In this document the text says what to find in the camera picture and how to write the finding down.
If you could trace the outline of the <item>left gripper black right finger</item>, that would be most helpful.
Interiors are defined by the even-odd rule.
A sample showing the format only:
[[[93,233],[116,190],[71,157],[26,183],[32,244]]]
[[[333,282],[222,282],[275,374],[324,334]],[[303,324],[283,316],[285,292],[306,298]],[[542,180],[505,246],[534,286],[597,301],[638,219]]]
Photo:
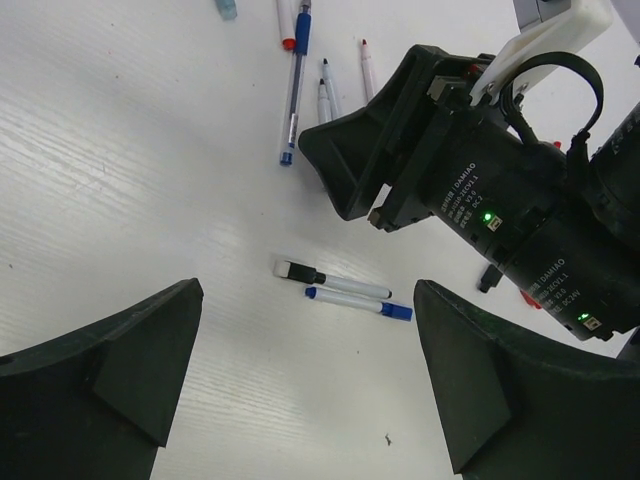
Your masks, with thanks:
[[[551,340],[436,282],[414,289],[452,470],[465,479],[635,479],[639,366]]]

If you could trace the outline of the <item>white marker red cap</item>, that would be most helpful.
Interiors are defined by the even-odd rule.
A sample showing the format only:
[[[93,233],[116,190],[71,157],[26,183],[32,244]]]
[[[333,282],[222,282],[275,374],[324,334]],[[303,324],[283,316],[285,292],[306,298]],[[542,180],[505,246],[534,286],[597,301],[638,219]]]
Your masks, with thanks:
[[[280,44],[291,52],[296,45],[293,8],[290,0],[276,0],[276,11],[279,26]]]

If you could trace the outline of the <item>white marker black cap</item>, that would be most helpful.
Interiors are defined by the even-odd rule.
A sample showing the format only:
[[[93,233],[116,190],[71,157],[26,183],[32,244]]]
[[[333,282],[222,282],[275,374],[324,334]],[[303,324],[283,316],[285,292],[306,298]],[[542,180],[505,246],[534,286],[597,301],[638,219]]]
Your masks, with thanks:
[[[325,288],[375,299],[390,299],[393,296],[392,291],[387,287],[329,275],[314,267],[289,260],[277,260],[274,265],[274,275],[305,285],[322,285]]]

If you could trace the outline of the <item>white marker plain blue cap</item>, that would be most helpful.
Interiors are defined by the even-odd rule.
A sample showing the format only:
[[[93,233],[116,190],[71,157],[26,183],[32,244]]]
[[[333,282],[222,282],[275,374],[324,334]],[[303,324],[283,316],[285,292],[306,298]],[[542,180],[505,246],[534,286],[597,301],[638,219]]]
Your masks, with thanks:
[[[304,295],[310,300],[365,310],[395,320],[409,322],[413,317],[413,309],[410,307],[385,301],[347,295],[344,293],[320,289],[317,287],[306,287],[304,290]]]

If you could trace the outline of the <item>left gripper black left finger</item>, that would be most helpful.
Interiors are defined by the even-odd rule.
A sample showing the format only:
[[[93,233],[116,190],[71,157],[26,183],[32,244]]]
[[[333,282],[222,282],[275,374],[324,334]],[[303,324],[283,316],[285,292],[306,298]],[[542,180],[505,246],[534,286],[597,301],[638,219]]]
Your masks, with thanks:
[[[168,443],[204,293],[182,280],[1,358],[4,479],[148,479]]]

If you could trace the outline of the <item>blue gel pen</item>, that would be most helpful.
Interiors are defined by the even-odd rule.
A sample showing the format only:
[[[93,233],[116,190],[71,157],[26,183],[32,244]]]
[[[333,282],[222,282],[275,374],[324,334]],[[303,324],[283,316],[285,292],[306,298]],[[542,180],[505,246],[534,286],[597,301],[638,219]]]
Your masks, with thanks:
[[[286,117],[283,125],[283,140],[279,158],[279,164],[285,167],[293,164],[296,149],[304,69],[311,36],[311,10],[311,1],[301,1],[295,22],[295,46],[292,50],[290,84],[285,107]]]

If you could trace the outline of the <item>white marker blue eraser cap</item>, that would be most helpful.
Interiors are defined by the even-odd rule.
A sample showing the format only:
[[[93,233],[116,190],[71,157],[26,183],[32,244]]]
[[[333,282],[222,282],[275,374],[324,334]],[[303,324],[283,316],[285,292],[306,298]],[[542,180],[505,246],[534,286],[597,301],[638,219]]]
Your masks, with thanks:
[[[322,79],[324,80],[327,89],[332,119],[336,120],[342,116],[342,108],[336,88],[336,82],[327,58],[324,58],[322,61]]]

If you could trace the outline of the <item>black capped marker small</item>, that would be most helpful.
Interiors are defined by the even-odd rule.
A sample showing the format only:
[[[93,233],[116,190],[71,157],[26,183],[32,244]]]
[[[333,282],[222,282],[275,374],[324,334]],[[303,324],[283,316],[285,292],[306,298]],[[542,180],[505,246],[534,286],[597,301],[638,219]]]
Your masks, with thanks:
[[[320,124],[324,124],[332,120],[331,102],[326,83],[323,79],[320,79],[318,84],[317,112]]]

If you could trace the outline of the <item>red capped marker top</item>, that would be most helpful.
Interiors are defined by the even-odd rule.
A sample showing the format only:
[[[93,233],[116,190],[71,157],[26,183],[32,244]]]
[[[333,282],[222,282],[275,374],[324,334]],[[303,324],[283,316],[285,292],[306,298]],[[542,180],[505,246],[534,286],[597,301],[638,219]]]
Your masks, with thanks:
[[[371,57],[368,42],[366,39],[363,39],[361,41],[360,52],[361,52],[361,68],[362,68],[362,74],[363,74],[365,95],[366,95],[367,101],[370,102],[376,93],[376,88],[375,88],[375,80],[374,80],[373,68],[372,68],[372,57]]]

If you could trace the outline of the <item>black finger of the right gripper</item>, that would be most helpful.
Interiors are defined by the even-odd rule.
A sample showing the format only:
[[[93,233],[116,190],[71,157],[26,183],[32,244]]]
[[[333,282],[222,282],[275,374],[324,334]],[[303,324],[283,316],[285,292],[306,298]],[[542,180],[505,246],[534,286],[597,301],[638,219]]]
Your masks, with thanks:
[[[467,80],[479,62],[415,45],[367,105],[300,134],[298,146],[342,219],[366,216],[382,186],[398,178],[435,114],[428,96],[434,78]]]

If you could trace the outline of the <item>light blue highlighter pen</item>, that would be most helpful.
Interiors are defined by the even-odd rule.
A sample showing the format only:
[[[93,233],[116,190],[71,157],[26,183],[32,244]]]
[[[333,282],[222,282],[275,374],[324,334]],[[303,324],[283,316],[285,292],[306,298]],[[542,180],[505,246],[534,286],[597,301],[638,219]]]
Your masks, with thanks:
[[[215,0],[215,4],[224,21],[233,21],[237,18],[235,0]]]

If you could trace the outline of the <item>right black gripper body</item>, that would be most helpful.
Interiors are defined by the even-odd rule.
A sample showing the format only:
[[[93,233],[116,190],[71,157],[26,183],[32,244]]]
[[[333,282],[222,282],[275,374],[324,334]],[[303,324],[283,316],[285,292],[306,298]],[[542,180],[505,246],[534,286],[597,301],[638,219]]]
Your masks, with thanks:
[[[368,188],[379,230],[436,217],[476,250],[516,250],[564,206],[565,162],[507,130],[495,107],[470,104],[485,59],[409,52],[369,105]]]

